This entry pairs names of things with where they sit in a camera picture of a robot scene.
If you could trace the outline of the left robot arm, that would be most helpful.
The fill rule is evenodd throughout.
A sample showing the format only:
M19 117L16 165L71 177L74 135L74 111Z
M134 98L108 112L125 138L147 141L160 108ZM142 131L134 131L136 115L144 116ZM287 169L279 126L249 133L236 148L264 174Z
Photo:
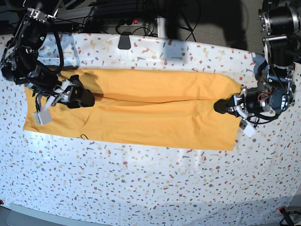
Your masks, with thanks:
M241 117L256 124L276 120L295 103L295 64L301 56L301 16L299 0L265 0L259 18L266 36L263 38L265 60L258 66L257 81L262 86L242 87L239 94L221 99L214 110Z

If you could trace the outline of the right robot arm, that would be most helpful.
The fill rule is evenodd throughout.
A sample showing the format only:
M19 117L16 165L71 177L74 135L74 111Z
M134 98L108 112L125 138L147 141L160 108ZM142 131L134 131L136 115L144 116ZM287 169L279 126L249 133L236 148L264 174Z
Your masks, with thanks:
M70 109L92 107L95 97L85 89L78 75L59 81L64 67L63 49L57 31L54 37L59 55L59 66L49 69L38 60L39 49L46 40L48 30L55 21L61 5L60 0L7 0L12 11L20 11L23 16L6 43L0 59L2 76L16 85L24 84L33 91L38 113L57 103Z

